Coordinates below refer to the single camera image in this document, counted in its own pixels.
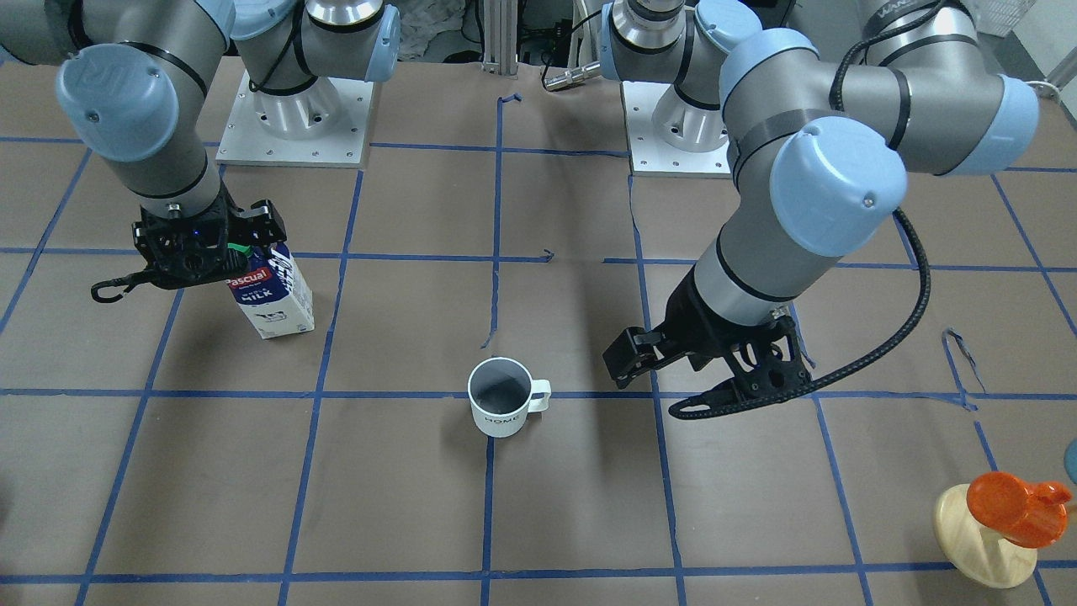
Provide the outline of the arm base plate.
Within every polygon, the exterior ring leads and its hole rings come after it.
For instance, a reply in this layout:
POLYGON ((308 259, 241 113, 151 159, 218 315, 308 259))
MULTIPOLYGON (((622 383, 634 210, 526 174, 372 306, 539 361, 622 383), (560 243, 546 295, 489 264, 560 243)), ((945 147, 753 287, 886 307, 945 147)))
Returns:
POLYGON ((635 177, 730 179, 729 139, 721 112, 681 99, 672 84, 623 82, 635 177))
POLYGON ((272 96, 240 81, 216 161, 224 165, 338 167, 365 165, 377 84, 321 77, 307 91, 272 96))

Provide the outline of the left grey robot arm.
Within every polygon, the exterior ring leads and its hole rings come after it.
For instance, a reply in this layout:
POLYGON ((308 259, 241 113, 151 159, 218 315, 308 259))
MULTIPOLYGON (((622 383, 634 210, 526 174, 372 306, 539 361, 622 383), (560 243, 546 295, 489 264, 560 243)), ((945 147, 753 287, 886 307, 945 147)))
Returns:
POLYGON ((991 73, 973 1, 862 1, 862 39, 841 61, 795 29, 761 26, 739 1, 614 1, 601 11, 601 69, 669 83, 717 111, 740 203, 674 288, 654 329, 627 327, 603 360, 617 387, 689 360, 731 369, 673 404, 680 419, 745 412, 827 387, 881 360, 931 299, 931 265, 900 205, 909 173, 989 175, 1026 152, 1039 102, 1027 82, 991 73), (812 379, 791 300, 881 224, 915 254, 915 307, 889 340, 812 379))

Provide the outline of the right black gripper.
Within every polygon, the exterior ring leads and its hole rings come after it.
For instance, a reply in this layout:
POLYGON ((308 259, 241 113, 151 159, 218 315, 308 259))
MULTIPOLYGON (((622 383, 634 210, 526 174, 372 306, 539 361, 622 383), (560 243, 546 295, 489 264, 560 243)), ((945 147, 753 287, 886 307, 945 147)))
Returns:
POLYGON ((95 302, 118 302, 142 284, 177 290, 238 279, 247 272, 247 254, 232 245, 272 246, 288 239, 284 219, 272 200, 261 199, 249 210, 239 210, 224 191, 193 217, 180 217, 174 211, 160 219, 142 210, 132 232, 135 249, 145 257, 146 268, 93 284, 90 298, 95 302), (120 292, 101 295, 104 288, 120 292))

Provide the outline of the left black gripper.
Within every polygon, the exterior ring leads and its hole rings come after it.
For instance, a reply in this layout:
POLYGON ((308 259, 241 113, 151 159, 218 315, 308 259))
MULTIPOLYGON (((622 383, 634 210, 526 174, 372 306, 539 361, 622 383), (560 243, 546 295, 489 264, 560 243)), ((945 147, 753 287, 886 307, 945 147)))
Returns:
POLYGON ((656 330, 627 327, 602 354, 617 389, 683 357, 695 371, 711 360, 723 360, 732 371, 730 379, 703 394, 669 406, 669 414, 684 421, 761 409, 808 394, 812 385, 792 318, 737 325, 710 310, 693 274, 673 290, 656 330))

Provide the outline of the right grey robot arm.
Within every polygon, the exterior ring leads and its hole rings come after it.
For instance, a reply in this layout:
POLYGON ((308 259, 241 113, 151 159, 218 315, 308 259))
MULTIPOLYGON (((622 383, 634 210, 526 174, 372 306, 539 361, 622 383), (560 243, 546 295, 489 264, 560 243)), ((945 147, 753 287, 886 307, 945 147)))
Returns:
POLYGON ((220 59, 244 65, 257 133, 323 142, 348 125, 335 81, 394 73, 401 16, 384 1, 4 1, 3 60, 57 66, 78 137, 137 197, 142 271, 90 288, 237 284, 286 241, 269 200, 236 205, 196 131, 220 59))

